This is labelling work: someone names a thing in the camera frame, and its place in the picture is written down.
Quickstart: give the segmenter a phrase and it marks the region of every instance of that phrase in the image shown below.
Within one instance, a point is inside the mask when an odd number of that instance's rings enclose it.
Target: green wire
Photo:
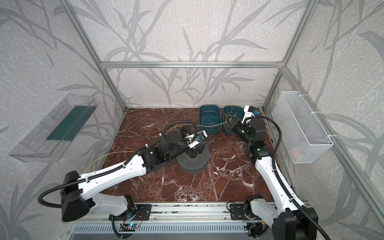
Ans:
[[[208,115],[208,116],[204,116],[201,118],[201,124],[204,125],[204,126],[214,126],[214,125],[218,125],[221,123],[221,120],[217,119],[217,117],[213,116],[213,115]],[[217,130],[217,129],[220,129],[221,126],[215,126],[215,127],[210,127],[209,129],[210,130]]]

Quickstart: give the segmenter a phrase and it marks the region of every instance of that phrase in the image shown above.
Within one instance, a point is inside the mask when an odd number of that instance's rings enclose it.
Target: metal mesh basket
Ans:
[[[333,146],[319,119],[297,91],[281,92],[272,116],[281,128],[293,163],[314,162]]]

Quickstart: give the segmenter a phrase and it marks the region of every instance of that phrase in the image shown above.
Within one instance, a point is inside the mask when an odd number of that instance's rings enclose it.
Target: yellow wire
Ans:
[[[216,127],[216,126],[219,126],[219,125],[224,124],[224,123],[227,123],[227,122],[222,122],[220,124],[216,124],[216,125],[213,125],[213,126],[202,126],[202,125],[197,125],[197,126],[199,126],[199,127]]]
[[[111,152],[111,153],[108,153],[107,155],[104,155],[104,156],[102,156],[102,157],[99,157],[98,159],[96,159],[95,161],[93,161],[93,163],[91,163],[91,165],[89,165],[89,167],[87,167],[87,169],[85,169],[83,173],[85,173],[85,171],[87,171],[88,168],[90,168],[90,167],[92,166],[92,164],[94,164],[97,160],[99,160],[99,159],[101,159],[101,158],[103,158],[103,157],[105,157],[105,156],[108,156],[109,154],[112,154],[112,153],[119,153],[119,152]]]
[[[224,124],[224,123],[227,123],[227,122],[222,122],[220,124],[216,124],[216,125],[213,125],[213,126],[203,126],[203,125],[197,125],[197,126],[199,126],[199,127],[216,127],[216,126],[219,126],[219,125]],[[168,134],[171,130],[175,129],[176,127],[180,127],[180,126],[184,126],[184,125],[192,125],[192,124],[180,124],[180,125],[174,126],[166,134]]]
[[[172,131],[172,129],[175,129],[176,127],[180,127],[180,126],[184,126],[184,125],[192,125],[192,124],[180,124],[180,125],[174,126],[166,134],[168,134],[170,131]]]

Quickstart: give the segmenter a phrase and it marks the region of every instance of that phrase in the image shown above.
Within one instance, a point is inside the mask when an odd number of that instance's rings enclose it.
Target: aluminum frame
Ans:
[[[275,207],[275,202],[267,202]],[[135,204],[151,204],[151,215],[145,223],[252,223],[259,220],[231,220],[230,212],[226,208],[227,202],[137,202]],[[111,222],[109,214],[87,214],[70,223],[63,223],[57,232],[55,240],[70,239],[76,224],[97,226],[100,223]]]
[[[122,117],[121,117],[121,119],[119,120],[119,123],[118,123],[118,126],[119,126],[119,127],[116,128],[116,130],[115,130],[115,132],[114,132],[114,134],[113,134],[113,137],[111,138],[111,139],[113,139],[113,140],[115,140],[115,138],[116,138],[116,136],[117,136],[117,134],[118,134],[118,132],[119,132],[120,125],[122,124],[122,121],[124,120],[125,115],[127,114],[127,111],[123,111],[123,112],[124,112],[124,114],[122,115]],[[104,155],[107,155],[107,154],[109,153],[109,150],[111,149],[112,144],[113,144],[113,141],[110,141],[110,142],[108,143],[108,147],[106,148],[106,150],[105,150],[103,156],[104,156]],[[107,159],[107,157],[104,157],[104,158],[101,159],[101,161],[99,160],[99,161],[100,161],[100,163],[99,163],[99,167],[96,168],[96,170],[100,170],[100,169],[103,167],[104,162],[105,162],[106,159]]]
[[[287,52],[286,52],[286,54],[282,60],[282,63],[283,63],[282,67],[287,66],[290,58],[292,57],[293,52],[295,51],[300,39],[302,38],[302,36],[304,34],[305,28],[307,28],[309,21],[311,20],[312,15],[314,14],[314,11],[315,11],[318,3],[319,3],[319,0],[309,0],[308,1],[307,6],[305,8],[305,11],[303,13],[303,16],[301,17],[300,23],[297,26],[297,29],[295,31],[295,34],[293,35],[292,41],[291,41],[291,43],[288,47],[288,50],[287,50]],[[271,87],[271,89],[267,95],[267,98],[264,102],[263,108],[266,108],[269,101],[271,100],[273,92],[275,91],[275,89],[277,88],[277,86],[280,83],[281,76],[282,76],[281,69],[279,69],[279,72],[276,75],[276,78],[275,78],[275,80],[272,84],[272,87]]]
[[[93,48],[91,41],[89,40],[83,26],[80,23],[79,18],[77,17],[74,9],[72,8],[72,5],[70,4],[69,0],[59,0],[61,7],[64,11],[64,13],[67,15],[69,21],[71,22],[73,28],[76,30],[78,36],[80,37],[82,43],[84,44],[85,48],[87,49],[88,53],[90,54],[94,64],[96,65],[96,68],[99,70],[100,75],[104,78],[104,81],[106,82],[107,86],[112,91],[113,95],[116,97],[117,101],[123,108],[123,110],[126,110],[126,106],[124,104],[124,101],[122,97],[120,96],[119,92],[117,91],[115,85],[107,75],[105,69],[103,69],[100,65],[100,59],[96,53],[96,50]]]
[[[305,101],[308,103],[310,108],[317,113],[319,122],[324,127],[325,131],[330,135],[337,135],[333,128],[329,125],[328,121],[320,113],[317,106],[314,104],[312,99],[306,95],[306,91],[297,81],[293,73],[288,69],[283,67],[282,74],[287,79],[291,87],[303,94]],[[365,175],[363,170],[358,166],[353,156],[349,153],[348,149],[345,147],[343,142],[339,137],[333,137],[333,152],[339,159],[341,165],[344,167],[345,171],[352,179],[353,183],[359,189],[362,197],[367,202],[368,206],[372,209],[373,213],[379,220],[379,222],[384,226],[384,200],[372,185],[372,182]]]
[[[103,68],[281,68],[282,62],[104,61]]]

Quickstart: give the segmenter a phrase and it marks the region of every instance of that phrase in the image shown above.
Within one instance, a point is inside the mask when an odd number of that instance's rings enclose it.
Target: wallpaper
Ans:
[[[319,4],[288,62],[356,162],[383,195],[384,1],[328,1]],[[281,91],[282,78],[266,113]],[[332,149],[314,163],[292,164],[295,190],[319,214],[331,239],[384,239],[384,229],[345,173]]]
[[[102,61],[281,61],[306,0],[71,0]]]
[[[289,69],[384,197],[384,1],[318,6]]]
[[[307,1],[71,0],[102,61],[281,61]],[[127,106],[262,106],[274,69],[109,69]]]
[[[45,240],[61,226],[61,210],[37,196],[82,173],[107,150],[123,117],[57,1],[0,0],[0,235]],[[93,96],[95,112],[57,163],[21,162],[9,152],[68,93]],[[92,169],[102,164],[97,162]],[[47,200],[60,202],[58,192]]]
[[[281,91],[293,91],[283,76],[265,108],[271,117]],[[276,142],[277,129],[270,135]],[[332,148],[313,163],[293,164],[283,142],[278,161],[288,167],[293,188],[303,201],[314,207],[319,224],[332,240],[382,240],[384,229],[344,171]]]
[[[125,104],[132,107],[262,106],[276,73],[274,68],[119,68],[109,71]]]

